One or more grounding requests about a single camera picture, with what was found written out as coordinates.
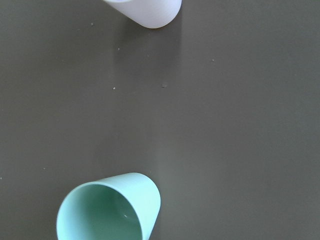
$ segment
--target light blue cup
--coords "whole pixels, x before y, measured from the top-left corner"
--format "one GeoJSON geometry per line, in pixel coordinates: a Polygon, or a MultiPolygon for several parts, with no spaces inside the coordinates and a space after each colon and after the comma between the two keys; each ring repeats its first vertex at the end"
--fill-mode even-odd
{"type": "Polygon", "coordinates": [[[63,200],[59,240],[148,240],[160,209],[155,183],[141,173],[87,182],[63,200]]]}

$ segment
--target gray surface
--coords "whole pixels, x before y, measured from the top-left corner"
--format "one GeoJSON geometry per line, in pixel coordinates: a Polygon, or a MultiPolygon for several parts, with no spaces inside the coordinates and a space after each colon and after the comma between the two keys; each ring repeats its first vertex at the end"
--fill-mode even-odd
{"type": "Polygon", "coordinates": [[[319,240],[319,13],[185,0],[149,30],[98,0],[1,0],[0,239],[56,240],[72,188],[140,172],[151,240],[319,240]]]}

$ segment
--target debris particle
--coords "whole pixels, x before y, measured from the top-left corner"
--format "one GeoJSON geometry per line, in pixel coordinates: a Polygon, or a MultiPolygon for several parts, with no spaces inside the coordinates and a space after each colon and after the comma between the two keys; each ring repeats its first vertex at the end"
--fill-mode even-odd
{"type": "Polygon", "coordinates": [[[163,82],[163,83],[161,84],[161,87],[162,87],[163,89],[166,88],[166,87],[168,87],[168,83],[163,82]]]}

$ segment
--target plastic cup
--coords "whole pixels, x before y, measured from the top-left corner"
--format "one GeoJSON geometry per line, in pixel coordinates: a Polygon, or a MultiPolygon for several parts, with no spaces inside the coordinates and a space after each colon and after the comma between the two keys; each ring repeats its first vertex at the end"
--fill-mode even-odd
{"type": "Polygon", "coordinates": [[[178,14],[182,0],[104,0],[128,18],[149,29],[161,28],[178,14]]]}
{"type": "Polygon", "coordinates": [[[159,190],[141,173],[87,182],[63,200],[57,236],[59,240],[148,240],[159,209],[159,190]]]}

